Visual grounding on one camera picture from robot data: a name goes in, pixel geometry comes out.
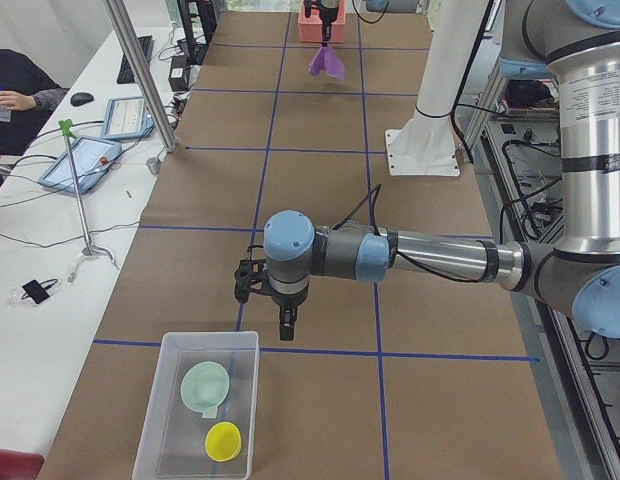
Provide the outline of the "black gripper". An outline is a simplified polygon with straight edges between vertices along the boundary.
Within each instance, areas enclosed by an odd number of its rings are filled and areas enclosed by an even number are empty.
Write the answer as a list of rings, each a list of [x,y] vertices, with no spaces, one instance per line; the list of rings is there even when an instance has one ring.
[[[280,307],[279,339],[281,341],[294,340],[298,307],[305,302],[307,297],[308,289],[303,289],[294,294],[274,292],[274,294],[272,295],[273,301]]]
[[[339,7],[327,7],[323,4],[319,6],[319,18],[322,21],[321,24],[321,43],[323,46],[328,46],[332,38],[332,24],[338,18]]]

